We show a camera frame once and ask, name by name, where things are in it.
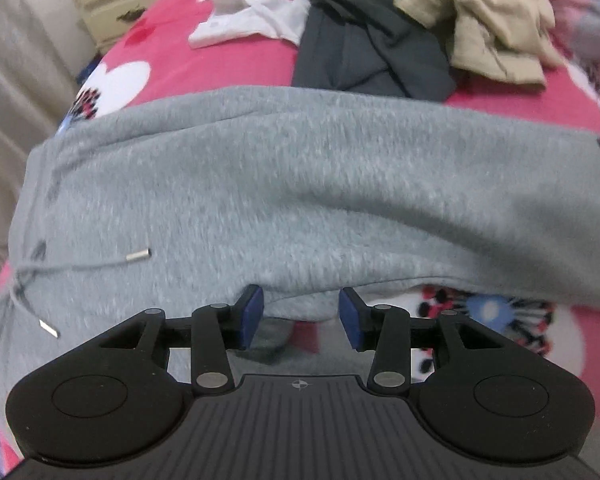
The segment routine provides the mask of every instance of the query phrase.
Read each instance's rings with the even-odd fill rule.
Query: clothing
[[[309,0],[212,0],[214,10],[189,36],[192,48],[260,34],[298,46]]]
[[[149,259],[118,258],[144,248]],[[600,306],[600,148],[583,132],[415,100],[190,94],[36,148],[9,249],[14,275],[27,271],[11,291],[30,313],[0,295],[4,430],[8,391],[40,365],[146,308],[188,316],[250,283],[267,317],[297,320],[335,317],[346,285]],[[187,359],[170,361],[178,380]]]
[[[432,28],[455,17],[451,65],[496,81],[542,84],[542,64],[561,66],[548,30],[549,0],[395,0],[408,16]]]
[[[293,85],[443,101],[455,83],[435,36],[393,0],[310,0]]]

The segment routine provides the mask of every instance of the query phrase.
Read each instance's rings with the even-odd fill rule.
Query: pile of clothes
[[[215,0],[193,48],[247,34],[299,45],[292,85],[442,102],[457,72],[544,87],[564,63],[549,0]]]

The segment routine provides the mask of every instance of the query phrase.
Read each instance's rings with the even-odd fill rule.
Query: curtain
[[[25,0],[0,0],[0,266],[33,146],[53,135],[75,83]]]

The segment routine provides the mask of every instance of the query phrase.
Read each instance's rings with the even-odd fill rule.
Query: white wall
[[[79,25],[72,0],[28,0],[72,74],[77,75],[96,53],[93,40]]]

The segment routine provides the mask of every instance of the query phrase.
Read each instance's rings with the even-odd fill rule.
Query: pink bedsheet
[[[159,0],[87,80],[73,118],[225,86],[290,84],[296,60],[291,43],[254,36],[192,50],[187,37],[211,9],[210,0]],[[447,104],[600,133],[600,101],[574,66],[549,72],[541,94],[472,79]],[[589,385],[600,417],[600,311],[570,305],[552,310],[550,324],[538,329],[547,337],[546,356]],[[315,339],[315,333],[305,336]]]

